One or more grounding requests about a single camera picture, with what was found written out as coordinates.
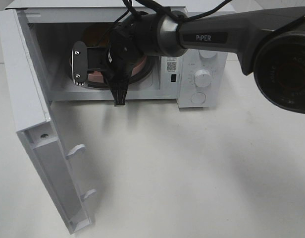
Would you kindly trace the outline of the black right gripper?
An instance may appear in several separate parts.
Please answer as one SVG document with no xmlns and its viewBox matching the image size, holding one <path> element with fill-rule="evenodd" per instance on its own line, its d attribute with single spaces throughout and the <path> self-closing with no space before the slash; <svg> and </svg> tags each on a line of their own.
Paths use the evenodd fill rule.
<svg viewBox="0 0 305 238">
<path fill-rule="evenodd" d="M 107 70 L 102 73 L 116 107 L 125 105 L 132 71 L 142 57 L 134 43 L 131 24 L 117 25 L 109 35 Z"/>
</svg>

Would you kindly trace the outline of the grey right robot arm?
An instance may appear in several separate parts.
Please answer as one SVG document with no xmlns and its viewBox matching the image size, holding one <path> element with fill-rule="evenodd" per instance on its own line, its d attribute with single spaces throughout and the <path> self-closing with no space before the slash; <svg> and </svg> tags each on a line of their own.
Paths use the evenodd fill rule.
<svg viewBox="0 0 305 238">
<path fill-rule="evenodd" d="M 188 49 L 235 53 L 274 105 L 305 114 L 305 6 L 187 17 L 159 7 L 133 10 L 110 33 L 103 75 L 123 106 L 132 70 L 143 56 L 180 57 Z"/>
</svg>

